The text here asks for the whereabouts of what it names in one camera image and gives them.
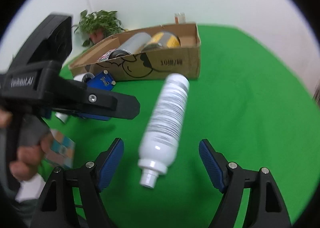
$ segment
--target human hand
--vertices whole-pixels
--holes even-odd
[[[12,113],[0,109],[0,128],[9,126]],[[30,180],[38,171],[38,166],[52,145],[53,136],[46,134],[40,139],[39,145],[20,146],[17,149],[17,160],[10,162],[11,174],[19,181]]]

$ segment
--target yellow can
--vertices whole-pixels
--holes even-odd
[[[152,36],[151,40],[142,49],[142,52],[178,46],[180,46],[178,36],[168,31],[160,31]]]

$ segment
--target potted plant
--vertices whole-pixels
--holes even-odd
[[[96,44],[105,37],[120,33],[124,29],[121,28],[121,21],[116,18],[117,11],[100,10],[88,14],[87,10],[80,13],[80,21],[74,33],[79,29],[89,35],[89,39],[85,40],[82,46],[88,46],[91,43]]]

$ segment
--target cartoon drawing on box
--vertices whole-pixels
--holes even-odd
[[[162,70],[157,70],[153,68],[146,53],[132,55],[132,56],[122,56],[121,59],[123,61],[120,64],[115,62],[105,61],[106,66],[102,66],[100,64],[97,64],[97,65],[103,68],[111,68],[113,64],[115,64],[117,67],[122,66],[124,72],[133,78],[146,77],[150,75],[153,71],[158,73],[171,73],[171,71],[162,71]]]

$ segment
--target screw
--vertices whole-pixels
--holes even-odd
[[[269,169],[267,169],[266,167],[263,167],[261,169],[261,172],[264,173],[264,174],[268,174],[269,173]]]
[[[59,173],[60,171],[61,171],[61,167],[55,167],[54,169],[53,169],[53,172],[55,172],[55,173]]]
[[[90,94],[89,95],[89,102],[96,102],[97,101],[97,96],[95,96],[94,94]]]
[[[237,168],[237,164],[236,163],[234,163],[234,162],[230,162],[229,164],[228,164],[228,166],[230,167],[230,168],[232,168],[232,169],[235,169],[235,168]]]
[[[94,167],[94,162],[89,161],[89,162],[87,162],[87,163],[85,164],[85,166],[86,166],[87,168],[92,168],[92,167]]]

